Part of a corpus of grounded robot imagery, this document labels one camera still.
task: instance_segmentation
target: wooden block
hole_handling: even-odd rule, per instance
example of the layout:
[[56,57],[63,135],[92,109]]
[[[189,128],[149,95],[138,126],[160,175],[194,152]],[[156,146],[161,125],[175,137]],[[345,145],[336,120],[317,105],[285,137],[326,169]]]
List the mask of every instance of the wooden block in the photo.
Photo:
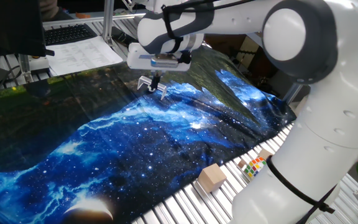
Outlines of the wooden block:
[[226,175],[217,164],[204,168],[198,177],[198,182],[207,193],[220,188],[225,180]]
[[265,149],[262,149],[261,152],[259,153],[259,157],[264,158],[265,160],[269,157],[272,156],[273,154],[271,154],[270,152],[268,152]]
[[240,168],[243,168],[243,167],[246,166],[246,165],[247,165],[247,162],[244,161],[243,159],[241,159],[241,161],[239,162],[239,167],[240,167]]

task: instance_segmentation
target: metal roller conveyor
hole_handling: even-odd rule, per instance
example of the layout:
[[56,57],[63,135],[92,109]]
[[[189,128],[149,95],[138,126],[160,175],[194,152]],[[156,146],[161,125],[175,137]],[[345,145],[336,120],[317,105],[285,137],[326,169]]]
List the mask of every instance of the metal roller conveyor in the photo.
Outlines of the metal roller conveyor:
[[[207,194],[196,180],[174,194],[172,198],[174,198],[176,204],[172,205],[170,203],[173,200],[171,197],[166,199],[163,204],[166,205],[170,212],[164,214],[165,216],[171,215],[171,217],[159,218],[157,223],[228,223],[232,217],[231,203],[234,196],[250,182],[248,176],[237,165],[238,162],[241,159],[250,162],[257,157],[262,149],[273,154],[276,153],[284,143],[292,126],[292,124],[289,124],[276,137],[259,144],[248,153],[222,165],[221,170],[226,175],[227,181],[216,191]],[[358,223],[358,202],[352,197],[352,193],[356,190],[358,190],[357,182],[346,174],[341,180],[341,193],[332,204],[332,208],[336,211],[333,214],[323,213],[312,220],[310,224]],[[158,204],[154,209],[143,215],[143,220],[145,220],[146,215],[150,216],[150,212],[154,212],[156,217],[159,216],[160,205]],[[138,220],[139,218],[132,224],[140,223]],[[156,223],[154,221],[150,220],[144,223]]]

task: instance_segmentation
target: rubik's cube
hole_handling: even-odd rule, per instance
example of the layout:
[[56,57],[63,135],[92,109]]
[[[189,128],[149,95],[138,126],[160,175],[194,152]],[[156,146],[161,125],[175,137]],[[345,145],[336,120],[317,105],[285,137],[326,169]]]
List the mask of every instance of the rubik's cube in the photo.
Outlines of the rubik's cube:
[[251,179],[253,179],[264,167],[264,165],[266,165],[266,161],[264,160],[264,158],[258,157],[247,165],[245,172]]

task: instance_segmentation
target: metal pole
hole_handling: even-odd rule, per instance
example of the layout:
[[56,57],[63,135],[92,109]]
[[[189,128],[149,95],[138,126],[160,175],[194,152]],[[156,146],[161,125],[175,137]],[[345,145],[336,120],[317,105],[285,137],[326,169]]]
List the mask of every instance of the metal pole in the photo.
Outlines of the metal pole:
[[292,103],[292,101],[295,99],[299,91],[301,91],[302,87],[303,87],[302,85],[296,83],[292,84],[291,88],[284,96],[283,101],[286,102],[288,105]]
[[19,54],[19,64],[25,83],[34,82],[31,76],[30,61],[28,55]]
[[114,12],[114,0],[104,0],[103,34],[104,41],[111,43],[111,24]]

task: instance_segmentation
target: computer monitor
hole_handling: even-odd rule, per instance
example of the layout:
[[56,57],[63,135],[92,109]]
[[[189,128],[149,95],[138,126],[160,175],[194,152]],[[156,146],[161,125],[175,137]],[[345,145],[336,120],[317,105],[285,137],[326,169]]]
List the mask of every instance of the computer monitor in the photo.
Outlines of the computer monitor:
[[39,0],[0,0],[0,48],[15,54],[45,56]]

